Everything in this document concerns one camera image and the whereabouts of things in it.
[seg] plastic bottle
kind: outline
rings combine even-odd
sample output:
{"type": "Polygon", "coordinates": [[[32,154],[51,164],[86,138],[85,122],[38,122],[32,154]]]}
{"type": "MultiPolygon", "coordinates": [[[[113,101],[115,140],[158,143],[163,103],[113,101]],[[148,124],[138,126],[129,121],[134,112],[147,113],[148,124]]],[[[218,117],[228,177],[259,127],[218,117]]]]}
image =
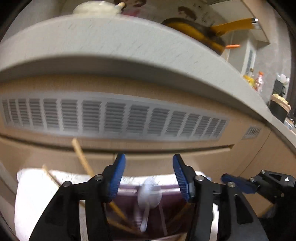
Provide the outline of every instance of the plastic bottle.
{"type": "Polygon", "coordinates": [[[258,92],[262,92],[262,86],[263,86],[263,73],[259,71],[258,76],[255,80],[254,89],[258,92]]]}

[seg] black container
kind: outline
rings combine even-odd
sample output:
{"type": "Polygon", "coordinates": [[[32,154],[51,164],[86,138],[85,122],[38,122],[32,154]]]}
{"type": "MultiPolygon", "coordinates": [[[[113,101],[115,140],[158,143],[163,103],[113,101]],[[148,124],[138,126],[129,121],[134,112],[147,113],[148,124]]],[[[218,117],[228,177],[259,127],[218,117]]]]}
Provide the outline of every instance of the black container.
{"type": "Polygon", "coordinates": [[[271,113],[276,118],[278,118],[282,123],[284,123],[288,112],[283,107],[281,107],[278,103],[276,103],[272,100],[269,102],[268,107],[269,107],[271,113]]]}

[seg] plastic spoon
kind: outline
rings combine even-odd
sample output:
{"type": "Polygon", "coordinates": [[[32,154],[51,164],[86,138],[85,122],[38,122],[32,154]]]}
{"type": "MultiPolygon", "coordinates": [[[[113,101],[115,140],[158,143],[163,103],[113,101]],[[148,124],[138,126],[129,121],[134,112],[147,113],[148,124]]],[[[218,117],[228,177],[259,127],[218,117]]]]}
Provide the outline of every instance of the plastic spoon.
{"type": "Polygon", "coordinates": [[[160,186],[152,178],[147,178],[138,191],[138,205],[141,209],[144,209],[143,220],[140,226],[141,232],[145,232],[147,229],[150,208],[157,207],[161,198],[160,186]]]}

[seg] blue gripper pad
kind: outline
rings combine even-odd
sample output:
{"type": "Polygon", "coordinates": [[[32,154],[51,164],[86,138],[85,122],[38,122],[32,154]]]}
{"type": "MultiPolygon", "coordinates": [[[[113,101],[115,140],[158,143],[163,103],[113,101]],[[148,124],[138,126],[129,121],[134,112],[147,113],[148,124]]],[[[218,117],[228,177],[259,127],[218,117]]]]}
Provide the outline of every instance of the blue gripper pad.
{"type": "Polygon", "coordinates": [[[118,191],[120,181],[126,167],[126,157],[124,154],[118,154],[114,163],[110,166],[107,166],[102,175],[109,182],[107,195],[110,199],[113,199],[118,191]]]}
{"type": "Polygon", "coordinates": [[[242,178],[242,177],[235,177],[230,174],[223,174],[221,176],[221,181],[224,184],[227,184],[228,182],[234,182],[235,185],[246,194],[254,194],[256,193],[257,186],[253,183],[249,182],[248,180],[242,178]]]}
{"type": "Polygon", "coordinates": [[[185,165],[180,154],[174,155],[173,168],[183,198],[187,202],[192,202],[195,197],[194,176],[196,174],[194,169],[185,165]]]}

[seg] frying pan handle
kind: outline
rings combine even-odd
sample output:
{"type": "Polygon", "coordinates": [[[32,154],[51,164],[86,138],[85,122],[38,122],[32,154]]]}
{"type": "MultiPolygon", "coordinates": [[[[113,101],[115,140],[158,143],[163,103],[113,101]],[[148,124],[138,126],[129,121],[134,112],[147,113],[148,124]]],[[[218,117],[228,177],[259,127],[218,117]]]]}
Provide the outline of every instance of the frying pan handle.
{"type": "Polygon", "coordinates": [[[217,36],[221,36],[227,32],[242,29],[261,29],[257,18],[246,18],[230,23],[212,26],[211,29],[217,36]]]}
{"type": "Polygon", "coordinates": [[[235,48],[239,48],[240,44],[231,44],[231,45],[226,45],[225,48],[226,49],[235,49],[235,48]]]}

